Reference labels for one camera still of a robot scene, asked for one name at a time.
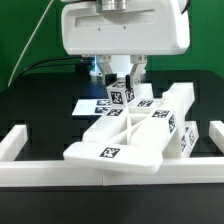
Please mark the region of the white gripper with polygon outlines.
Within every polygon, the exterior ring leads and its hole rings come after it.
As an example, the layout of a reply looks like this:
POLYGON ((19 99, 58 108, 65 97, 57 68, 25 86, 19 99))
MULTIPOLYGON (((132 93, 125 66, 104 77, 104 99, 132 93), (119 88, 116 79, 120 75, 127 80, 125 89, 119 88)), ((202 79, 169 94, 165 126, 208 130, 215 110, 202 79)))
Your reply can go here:
POLYGON ((70 55, 99 55, 103 83, 110 85, 117 74, 110 55, 131 55, 126 88, 140 84, 146 55, 183 54, 190 45, 185 0, 127 0, 120 11, 99 12, 93 1, 70 3, 62 10, 63 46, 70 55))

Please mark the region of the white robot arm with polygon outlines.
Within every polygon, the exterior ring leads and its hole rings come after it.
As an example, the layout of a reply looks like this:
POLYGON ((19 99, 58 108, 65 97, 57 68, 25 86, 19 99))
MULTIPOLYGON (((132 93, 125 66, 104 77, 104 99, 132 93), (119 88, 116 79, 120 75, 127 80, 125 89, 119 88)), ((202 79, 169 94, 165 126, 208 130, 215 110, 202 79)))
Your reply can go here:
POLYGON ((62 40, 70 55, 95 58, 91 76, 130 74, 149 56, 178 55, 190 45, 191 0, 61 0, 62 40))

